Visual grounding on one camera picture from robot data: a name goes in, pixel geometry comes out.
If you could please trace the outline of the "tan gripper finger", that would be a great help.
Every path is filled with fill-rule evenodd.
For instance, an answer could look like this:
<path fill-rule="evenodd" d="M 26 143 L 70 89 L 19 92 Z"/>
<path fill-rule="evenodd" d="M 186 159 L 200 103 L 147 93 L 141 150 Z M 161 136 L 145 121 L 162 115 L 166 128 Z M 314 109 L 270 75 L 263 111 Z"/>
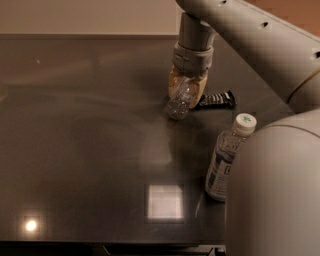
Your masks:
<path fill-rule="evenodd" d="M 207 76 L 194 77 L 191 79 L 191 83 L 190 83 L 190 92 L 191 92 L 190 108 L 194 108 L 198 104 L 198 102 L 200 101 L 200 98 L 202 97 L 204 89 L 206 87 L 207 79 L 208 79 Z"/>
<path fill-rule="evenodd" d="M 169 83 L 168 83 L 168 96 L 172 98 L 178 91 L 180 82 L 182 81 L 183 74 L 175 67 L 172 66 L 169 72 Z"/>

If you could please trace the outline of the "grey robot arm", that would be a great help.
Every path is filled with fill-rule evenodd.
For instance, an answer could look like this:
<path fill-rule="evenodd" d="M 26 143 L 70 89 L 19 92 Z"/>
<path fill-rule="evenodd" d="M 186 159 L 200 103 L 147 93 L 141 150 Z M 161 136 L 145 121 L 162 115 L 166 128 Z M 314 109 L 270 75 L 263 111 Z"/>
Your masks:
<path fill-rule="evenodd" d="M 247 0 L 176 0 L 276 95 L 240 149 L 225 203 L 226 256 L 320 256 L 318 36 Z"/>

